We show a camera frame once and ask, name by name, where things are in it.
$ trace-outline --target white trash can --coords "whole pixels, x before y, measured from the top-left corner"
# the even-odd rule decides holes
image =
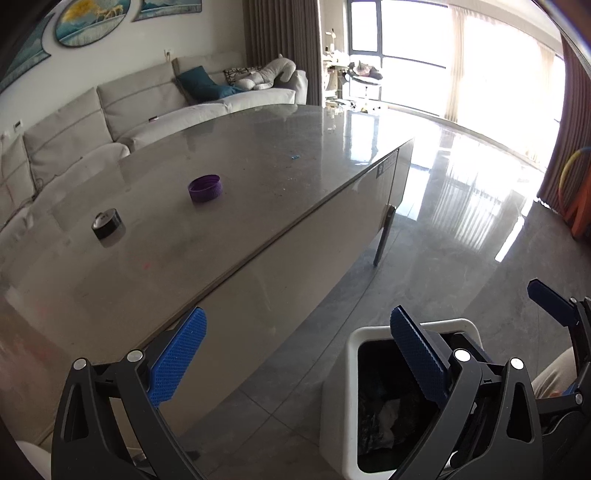
[[[466,332],[482,346],[466,319],[421,324],[437,333]],[[367,473],[358,466],[358,350],[365,342],[392,339],[390,327],[363,327],[349,336],[322,388],[320,454],[347,480],[387,480],[396,470]]]

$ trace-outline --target black tape roll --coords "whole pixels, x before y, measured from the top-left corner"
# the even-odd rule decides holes
[[[121,217],[114,208],[100,212],[92,223],[92,231],[100,240],[112,234],[121,225]]]

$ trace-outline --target white plush toy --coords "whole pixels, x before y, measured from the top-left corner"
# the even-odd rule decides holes
[[[281,81],[287,82],[296,70],[296,64],[290,59],[279,55],[259,72],[253,72],[243,79],[237,80],[234,86],[242,90],[266,90],[273,86],[275,79],[281,75]]]

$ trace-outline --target framed artwork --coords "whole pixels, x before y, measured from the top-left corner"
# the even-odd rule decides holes
[[[0,82],[0,93],[6,90],[11,83],[14,83],[35,65],[38,65],[43,60],[51,57],[51,55],[43,50],[41,39],[43,38],[43,32],[45,31],[45,28],[47,28],[47,24],[52,17],[53,14],[49,14],[41,20],[41,22],[35,27],[35,30],[33,30],[33,33],[31,33],[31,36],[18,51],[17,56],[8,67],[5,77]]]
[[[106,37],[125,18],[131,0],[74,0],[56,22],[56,39],[66,47],[84,47]]]
[[[202,0],[142,0],[136,20],[165,15],[195,14],[202,10]]]

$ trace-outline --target gray sofa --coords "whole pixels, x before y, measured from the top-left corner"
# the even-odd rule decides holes
[[[201,104],[176,81],[201,65],[212,80],[227,85],[223,71],[244,64],[235,52],[174,59],[91,88],[25,131],[1,158],[0,263],[34,218],[131,152],[228,113],[306,103],[308,82],[301,70],[272,89]]]

